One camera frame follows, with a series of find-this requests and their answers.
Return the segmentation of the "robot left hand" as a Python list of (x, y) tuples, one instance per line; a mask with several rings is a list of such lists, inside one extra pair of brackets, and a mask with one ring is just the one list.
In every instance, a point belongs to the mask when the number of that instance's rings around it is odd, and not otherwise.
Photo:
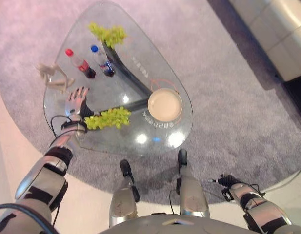
[(90, 117), (94, 112), (87, 106), (88, 87), (82, 86), (72, 91), (65, 102), (65, 114), (67, 116), (79, 115), (82, 118)]

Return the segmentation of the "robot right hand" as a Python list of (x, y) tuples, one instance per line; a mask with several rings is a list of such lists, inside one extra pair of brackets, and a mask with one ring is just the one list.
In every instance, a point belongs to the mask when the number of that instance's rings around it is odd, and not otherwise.
[(231, 186), (233, 186), (234, 184), (242, 183), (241, 180), (239, 180), (238, 178), (235, 178), (231, 174), (221, 174), (218, 179), (209, 179), (208, 182), (217, 183), (226, 188), (231, 188)]

